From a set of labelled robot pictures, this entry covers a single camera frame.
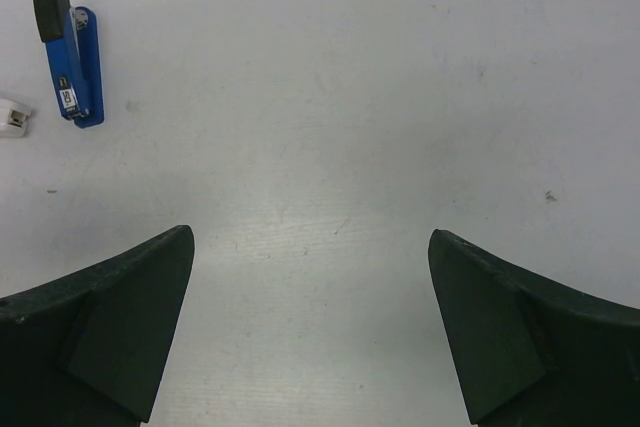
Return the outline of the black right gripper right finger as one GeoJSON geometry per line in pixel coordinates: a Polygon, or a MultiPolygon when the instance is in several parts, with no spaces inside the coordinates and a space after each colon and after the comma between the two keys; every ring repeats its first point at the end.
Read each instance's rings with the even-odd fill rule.
{"type": "Polygon", "coordinates": [[[445,230],[429,269],[474,426],[636,426],[639,312],[445,230]]]}

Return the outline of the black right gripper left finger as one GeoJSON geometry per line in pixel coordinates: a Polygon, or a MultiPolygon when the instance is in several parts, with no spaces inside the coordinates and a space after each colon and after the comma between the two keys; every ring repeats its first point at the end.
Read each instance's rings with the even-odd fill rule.
{"type": "Polygon", "coordinates": [[[179,225],[1,300],[4,426],[150,420],[193,265],[179,225]]]}

